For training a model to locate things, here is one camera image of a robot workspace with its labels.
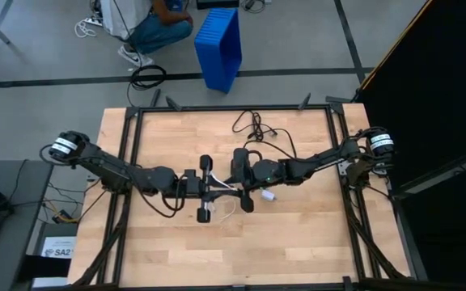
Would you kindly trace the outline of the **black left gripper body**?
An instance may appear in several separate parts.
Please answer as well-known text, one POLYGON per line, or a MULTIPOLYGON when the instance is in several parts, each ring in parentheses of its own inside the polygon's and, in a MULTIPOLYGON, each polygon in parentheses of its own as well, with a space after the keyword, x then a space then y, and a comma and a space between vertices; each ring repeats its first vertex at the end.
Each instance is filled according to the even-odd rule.
POLYGON ((205 193, 205 184, 200 178, 180 179, 176 183, 176 197, 201 198, 205 193))

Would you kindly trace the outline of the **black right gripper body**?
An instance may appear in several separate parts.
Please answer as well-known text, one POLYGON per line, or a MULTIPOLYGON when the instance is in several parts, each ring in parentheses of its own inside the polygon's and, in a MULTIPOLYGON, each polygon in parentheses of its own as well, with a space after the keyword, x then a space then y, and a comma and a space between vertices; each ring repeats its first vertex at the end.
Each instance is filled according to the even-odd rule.
POLYGON ((285 165, 268 159, 260 160, 252 166, 253 184, 260 187, 282 183, 285 175, 285 165))

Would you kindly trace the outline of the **blue plastic bin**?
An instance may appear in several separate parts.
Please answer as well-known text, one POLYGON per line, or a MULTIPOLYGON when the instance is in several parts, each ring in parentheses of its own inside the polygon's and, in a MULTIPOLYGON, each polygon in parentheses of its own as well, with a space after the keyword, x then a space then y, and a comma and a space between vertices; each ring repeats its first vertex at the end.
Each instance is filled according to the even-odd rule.
POLYGON ((227 94, 242 63, 238 10, 211 9, 194 46, 206 86, 227 94))

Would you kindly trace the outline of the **person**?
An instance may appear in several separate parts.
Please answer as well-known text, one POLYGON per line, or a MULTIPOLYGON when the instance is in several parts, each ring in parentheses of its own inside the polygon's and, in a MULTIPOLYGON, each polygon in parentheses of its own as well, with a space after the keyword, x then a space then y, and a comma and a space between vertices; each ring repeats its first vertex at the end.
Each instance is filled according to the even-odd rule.
POLYGON ((118 55, 136 67, 153 65, 151 53, 191 35, 192 16, 172 7, 173 0, 100 0, 104 30, 121 41, 118 55))

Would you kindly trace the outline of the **dark grey side desk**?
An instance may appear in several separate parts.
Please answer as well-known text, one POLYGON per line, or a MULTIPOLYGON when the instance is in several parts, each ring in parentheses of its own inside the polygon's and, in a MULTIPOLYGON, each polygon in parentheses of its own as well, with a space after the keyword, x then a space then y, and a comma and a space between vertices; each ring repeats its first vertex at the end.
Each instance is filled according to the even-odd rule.
POLYGON ((14 287, 52 171, 44 162, 0 160, 0 193, 15 206, 0 228, 0 291, 14 287))

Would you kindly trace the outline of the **black enclosure curtain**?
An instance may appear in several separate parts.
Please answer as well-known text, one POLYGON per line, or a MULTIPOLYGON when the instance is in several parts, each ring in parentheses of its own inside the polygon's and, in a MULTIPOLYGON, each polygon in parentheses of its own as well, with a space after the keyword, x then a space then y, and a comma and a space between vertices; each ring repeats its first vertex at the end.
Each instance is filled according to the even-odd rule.
POLYGON ((466 291, 466 0, 429 0, 362 86, 427 280, 466 291))

